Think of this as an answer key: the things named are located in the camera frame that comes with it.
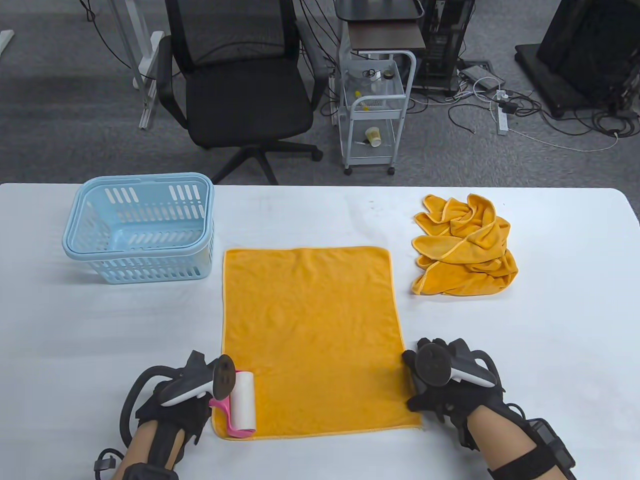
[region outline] forearm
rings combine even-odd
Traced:
[[[131,440],[131,445],[124,456],[124,460],[122,460],[118,470],[116,470],[116,473],[111,480],[122,480],[124,471],[127,467],[135,463],[146,463],[148,461],[149,450],[151,449],[151,443],[154,441],[156,429],[157,422],[153,420],[142,424],[138,430],[136,430],[136,434],[133,436],[133,440]],[[180,451],[183,441],[184,430],[180,430],[178,435],[175,437],[173,449],[171,450],[171,454],[164,466],[167,470],[173,470],[175,459],[178,456],[178,452]]]
[[[536,448],[536,443],[520,427],[485,406],[469,415],[467,427],[491,471]],[[566,477],[554,467],[538,480],[566,480]]]

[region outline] folded yellow towel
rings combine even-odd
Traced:
[[[252,438],[416,428],[389,252],[230,250],[223,351],[255,375]],[[224,414],[214,427],[227,438]]]
[[[415,294],[491,295],[508,287],[518,273],[507,237],[511,225],[479,195],[467,203],[435,195],[424,199],[429,213],[415,222],[427,236],[413,240],[422,254],[417,264],[425,272],[414,281]]]

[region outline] blue plastic basket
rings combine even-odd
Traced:
[[[213,184],[199,173],[97,177],[76,194],[62,245],[111,284],[211,272]]]

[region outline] chair backrest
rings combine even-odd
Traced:
[[[185,74],[216,63],[298,57],[292,0],[164,2],[173,56]]]

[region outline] power adapter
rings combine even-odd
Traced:
[[[518,104],[515,102],[506,102],[504,100],[498,101],[498,105],[502,108],[502,111],[508,115],[513,115],[518,111]]]

